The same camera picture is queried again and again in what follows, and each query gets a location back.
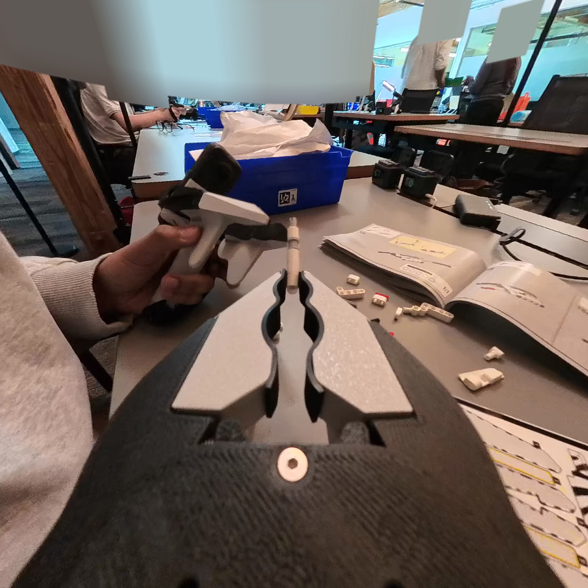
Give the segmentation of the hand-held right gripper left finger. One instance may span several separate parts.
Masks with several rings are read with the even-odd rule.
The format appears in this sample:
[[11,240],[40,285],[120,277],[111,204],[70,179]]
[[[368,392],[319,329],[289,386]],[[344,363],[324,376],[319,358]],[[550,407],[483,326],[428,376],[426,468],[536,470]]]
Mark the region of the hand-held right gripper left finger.
[[275,273],[219,313],[175,396],[178,413],[237,421],[271,418],[279,397],[277,342],[287,273]]

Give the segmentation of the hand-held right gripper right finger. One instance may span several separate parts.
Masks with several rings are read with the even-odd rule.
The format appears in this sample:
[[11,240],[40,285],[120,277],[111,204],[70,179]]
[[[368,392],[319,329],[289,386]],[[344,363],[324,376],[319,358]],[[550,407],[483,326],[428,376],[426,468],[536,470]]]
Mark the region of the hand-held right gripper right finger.
[[305,406],[334,442],[348,423],[413,417],[415,411],[376,337],[375,323],[310,272],[299,274],[306,357]]

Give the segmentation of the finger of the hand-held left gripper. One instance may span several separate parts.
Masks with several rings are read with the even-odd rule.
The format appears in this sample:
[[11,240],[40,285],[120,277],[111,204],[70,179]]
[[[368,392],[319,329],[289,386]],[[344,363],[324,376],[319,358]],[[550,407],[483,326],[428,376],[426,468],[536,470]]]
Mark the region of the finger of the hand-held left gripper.
[[200,199],[200,242],[225,238],[286,242],[283,224],[271,224],[260,207],[240,200],[204,192]]
[[219,245],[219,257],[227,262],[225,282],[236,289],[265,251],[278,248],[277,240],[224,239]]

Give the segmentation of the white lego beam assembly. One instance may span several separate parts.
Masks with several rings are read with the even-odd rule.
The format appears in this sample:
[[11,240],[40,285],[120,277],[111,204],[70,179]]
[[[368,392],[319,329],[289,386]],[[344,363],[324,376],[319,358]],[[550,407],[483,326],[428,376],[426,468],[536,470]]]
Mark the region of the white lego beam assembly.
[[454,314],[428,303],[398,307],[394,312],[393,321],[397,322],[403,315],[410,315],[417,318],[428,316],[444,323],[450,323],[454,318]]

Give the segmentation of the lego instruction booklet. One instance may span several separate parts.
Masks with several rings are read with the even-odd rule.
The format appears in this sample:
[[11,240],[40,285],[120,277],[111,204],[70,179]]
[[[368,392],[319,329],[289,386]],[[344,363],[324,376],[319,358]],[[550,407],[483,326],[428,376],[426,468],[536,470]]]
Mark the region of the lego instruction booklet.
[[530,336],[587,376],[587,294],[527,262],[487,265],[467,248],[370,224],[323,238],[320,249],[388,288],[450,311],[476,306]]

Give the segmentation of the white lego panel piece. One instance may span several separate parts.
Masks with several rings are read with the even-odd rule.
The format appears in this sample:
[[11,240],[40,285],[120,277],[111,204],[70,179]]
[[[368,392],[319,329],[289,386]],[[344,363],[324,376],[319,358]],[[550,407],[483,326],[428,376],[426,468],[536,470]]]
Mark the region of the white lego panel piece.
[[482,388],[491,386],[504,379],[502,371],[496,368],[485,368],[476,371],[467,371],[458,374],[458,379],[471,392],[477,392]]

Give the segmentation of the person's left hand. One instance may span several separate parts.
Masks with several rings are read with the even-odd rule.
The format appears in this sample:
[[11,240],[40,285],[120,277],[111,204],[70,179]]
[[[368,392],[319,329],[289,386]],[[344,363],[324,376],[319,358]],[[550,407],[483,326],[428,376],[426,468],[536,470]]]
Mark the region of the person's left hand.
[[201,229],[160,225],[145,237],[101,261],[93,276],[97,308],[106,323],[139,315],[151,305],[157,290],[172,304],[195,305],[226,277],[227,263],[213,251],[202,273],[171,270],[176,254],[198,244]]

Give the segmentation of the white desk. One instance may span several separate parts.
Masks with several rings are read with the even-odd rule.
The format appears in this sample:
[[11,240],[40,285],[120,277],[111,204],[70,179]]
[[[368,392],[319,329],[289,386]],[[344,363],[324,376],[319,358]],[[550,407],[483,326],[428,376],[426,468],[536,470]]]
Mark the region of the white desk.
[[137,200],[157,200],[163,192],[183,179],[186,143],[216,142],[220,138],[220,130],[183,128],[166,132],[155,128],[140,131],[131,175]]

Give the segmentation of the blue bin with tag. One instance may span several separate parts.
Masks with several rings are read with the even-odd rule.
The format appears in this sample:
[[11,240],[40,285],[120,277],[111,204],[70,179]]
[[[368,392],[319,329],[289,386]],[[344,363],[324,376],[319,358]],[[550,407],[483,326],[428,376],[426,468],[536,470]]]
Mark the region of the blue bin with tag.
[[240,160],[242,173],[228,196],[260,207],[268,215],[339,203],[352,151],[331,146],[279,158]]

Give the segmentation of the white crumpled paper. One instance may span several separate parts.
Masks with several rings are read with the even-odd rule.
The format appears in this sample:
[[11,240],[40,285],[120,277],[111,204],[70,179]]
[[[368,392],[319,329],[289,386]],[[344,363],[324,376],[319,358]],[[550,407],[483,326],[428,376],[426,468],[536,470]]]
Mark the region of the white crumpled paper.
[[236,160],[279,158],[327,152],[333,145],[328,128],[301,120],[277,121],[249,111],[223,112],[220,145]]

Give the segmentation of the black power adapter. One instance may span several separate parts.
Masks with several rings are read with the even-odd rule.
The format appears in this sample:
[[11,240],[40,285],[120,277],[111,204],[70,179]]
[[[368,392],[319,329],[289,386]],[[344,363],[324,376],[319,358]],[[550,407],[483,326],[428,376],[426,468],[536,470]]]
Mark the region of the black power adapter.
[[482,196],[458,194],[453,204],[453,214],[461,224],[494,230],[502,219],[494,204]]

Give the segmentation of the black laptop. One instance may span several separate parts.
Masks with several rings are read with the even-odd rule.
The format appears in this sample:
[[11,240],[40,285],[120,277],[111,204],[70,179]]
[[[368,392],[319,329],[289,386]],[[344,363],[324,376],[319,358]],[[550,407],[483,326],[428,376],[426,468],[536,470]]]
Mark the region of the black laptop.
[[430,114],[437,93],[437,88],[430,90],[405,88],[399,102],[399,112],[402,114]]

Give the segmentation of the striped sticker sheet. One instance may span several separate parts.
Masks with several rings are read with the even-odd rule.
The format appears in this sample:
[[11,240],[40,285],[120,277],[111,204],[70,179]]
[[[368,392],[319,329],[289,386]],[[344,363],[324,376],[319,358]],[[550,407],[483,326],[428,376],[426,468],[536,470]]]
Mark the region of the striped sticker sheet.
[[587,445],[470,401],[518,519],[565,587],[587,587]]

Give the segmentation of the black mesh office chair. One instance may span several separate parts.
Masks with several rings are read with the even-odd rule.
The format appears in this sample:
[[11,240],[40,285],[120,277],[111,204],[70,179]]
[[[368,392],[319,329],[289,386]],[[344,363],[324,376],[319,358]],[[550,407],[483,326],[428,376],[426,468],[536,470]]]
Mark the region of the black mesh office chair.
[[[587,77],[553,76],[523,129],[587,137]],[[502,203],[541,190],[551,196],[543,215],[554,217],[573,193],[586,159],[587,155],[516,149],[503,163]]]

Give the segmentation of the wooden post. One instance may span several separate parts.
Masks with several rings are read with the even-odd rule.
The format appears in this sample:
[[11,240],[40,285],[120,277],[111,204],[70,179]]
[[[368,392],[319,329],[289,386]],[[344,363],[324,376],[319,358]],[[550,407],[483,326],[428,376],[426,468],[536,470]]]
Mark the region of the wooden post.
[[114,213],[50,76],[1,65],[1,93],[88,253],[120,249]]

